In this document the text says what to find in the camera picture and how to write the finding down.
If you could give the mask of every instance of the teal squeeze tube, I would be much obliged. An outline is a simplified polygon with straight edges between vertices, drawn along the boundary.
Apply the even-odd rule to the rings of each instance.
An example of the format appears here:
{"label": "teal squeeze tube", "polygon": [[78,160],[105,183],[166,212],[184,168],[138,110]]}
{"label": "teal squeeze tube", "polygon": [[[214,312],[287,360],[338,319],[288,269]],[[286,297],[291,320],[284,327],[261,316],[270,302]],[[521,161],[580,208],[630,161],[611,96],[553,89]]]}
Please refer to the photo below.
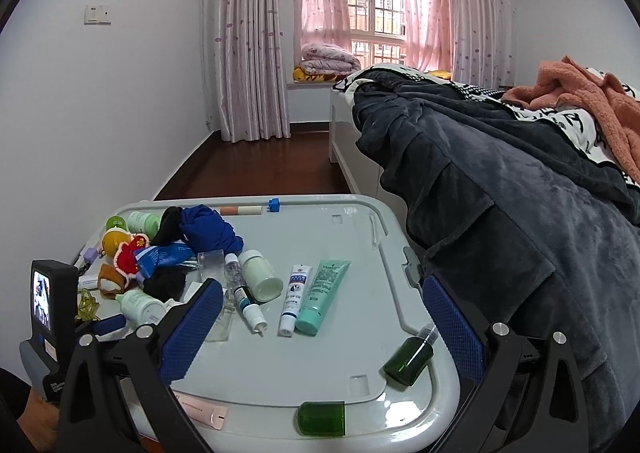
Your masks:
{"label": "teal squeeze tube", "polygon": [[300,314],[296,318],[296,328],[300,332],[312,336],[318,333],[350,263],[343,259],[324,259],[320,262],[314,282],[306,293]]}

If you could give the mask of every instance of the orange fleece blanket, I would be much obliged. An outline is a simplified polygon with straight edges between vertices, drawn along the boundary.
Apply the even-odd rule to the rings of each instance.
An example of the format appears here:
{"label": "orange fleece blanket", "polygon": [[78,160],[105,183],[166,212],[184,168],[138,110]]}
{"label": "orange fleece blanket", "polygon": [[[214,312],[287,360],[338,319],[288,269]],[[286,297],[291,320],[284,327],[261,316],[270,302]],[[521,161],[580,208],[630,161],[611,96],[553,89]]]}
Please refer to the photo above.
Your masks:
{"label": "orange fleece blanket", "polygon": [[627,96],[613,74],[592,74],[568,56],[543,61],[533,87],[515,87],[502,99],[528,110],[569,104],[587,110],[600,124],[618,163],[640,182],[640,103]]}

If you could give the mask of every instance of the green string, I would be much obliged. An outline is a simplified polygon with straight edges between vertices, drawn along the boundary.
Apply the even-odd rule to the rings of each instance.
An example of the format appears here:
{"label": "green string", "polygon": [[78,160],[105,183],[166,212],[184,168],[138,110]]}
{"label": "green string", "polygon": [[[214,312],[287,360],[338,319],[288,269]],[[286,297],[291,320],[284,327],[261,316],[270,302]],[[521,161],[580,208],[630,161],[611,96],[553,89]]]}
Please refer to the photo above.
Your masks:
{"label": "green string", "polygon": [[77,318],[82,321],[97,321],[98,317],[95,315],[98,312],[100,303],[94,298],[87,289],[80,289],[80,301],[78,302],[78,315]]}

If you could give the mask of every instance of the window sill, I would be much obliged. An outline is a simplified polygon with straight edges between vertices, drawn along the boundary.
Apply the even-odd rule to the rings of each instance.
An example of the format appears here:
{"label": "window sill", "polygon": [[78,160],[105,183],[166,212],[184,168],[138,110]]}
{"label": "window sill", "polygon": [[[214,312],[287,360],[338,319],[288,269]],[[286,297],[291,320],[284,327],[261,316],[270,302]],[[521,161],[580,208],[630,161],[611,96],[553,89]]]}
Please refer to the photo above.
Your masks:
{"label": "window sill", "polygon": [[308,81],[301,83],[287,83],[287,90],[295,90],[298,88],[331,88],[336,81]]}

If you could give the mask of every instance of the blue plastic packet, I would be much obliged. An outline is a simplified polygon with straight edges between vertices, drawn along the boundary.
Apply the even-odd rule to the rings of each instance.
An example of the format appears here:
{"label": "blue plastic packet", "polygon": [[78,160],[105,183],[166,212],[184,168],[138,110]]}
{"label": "blue plastic packet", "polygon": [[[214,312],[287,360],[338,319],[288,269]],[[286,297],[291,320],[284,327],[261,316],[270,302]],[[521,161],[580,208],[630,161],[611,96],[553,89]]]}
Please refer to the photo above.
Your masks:
{"label": "blue plastic packet", "polygon": [[171,267],[193,258],[193,249],[181,240],[159,247],[152,245],[134,252],[140,274],[150,278],[158,267]]}

